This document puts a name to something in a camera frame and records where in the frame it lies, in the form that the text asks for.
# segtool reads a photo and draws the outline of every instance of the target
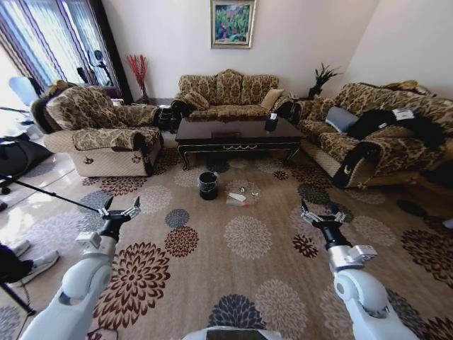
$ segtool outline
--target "vase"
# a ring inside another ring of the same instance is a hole
[[[142,90],[142,103],[143,104],[148,104],[149,98],[148,98],[147,90],[144,87],[144,85],[140,86],[140,90]]]
[[[321,94],[322,88],[320,86],[313,86],[310,88],[308,100],[312,101],[316,94]]]

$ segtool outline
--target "tripod leg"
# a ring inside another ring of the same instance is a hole
[[[23,308],[27,312],[27,315],[30,317],[36,314],[36,311],[31,309],[5,282],[1,282],[0,286],[3,288],[6,294],[11,296],[11,298],[17,302],[19,306]]]

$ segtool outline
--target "gray pillow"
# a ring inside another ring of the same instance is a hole
[[[332,125],[338,132],[347,132],[358,119],[356,115],[344,108],[334,106],[327,112],[326,123]]]

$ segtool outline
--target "red decorative branches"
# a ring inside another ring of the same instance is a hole
[[[144,75],[148,69],[147,58],[143,55],[127,55],[127,63],[134,72],[135,79],[140,87],[144,87]]]

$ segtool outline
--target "person's foot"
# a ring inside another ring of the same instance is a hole
[[[52,267],[57,262],[58,258],[59,254],[56,250],[49,251],[46,255],[38,257],[36,260],[33,260],[33,267],[31,268],[30,273],[22,278],[22,280],[12,283],[11,285],[13,287],[21,287],[22,285],[29,283],[36,276]]]
[[[22,241],[17,242],[16,244],[9,247],[17,257],[23,255],[31,247],[30,241],[23,239]]]

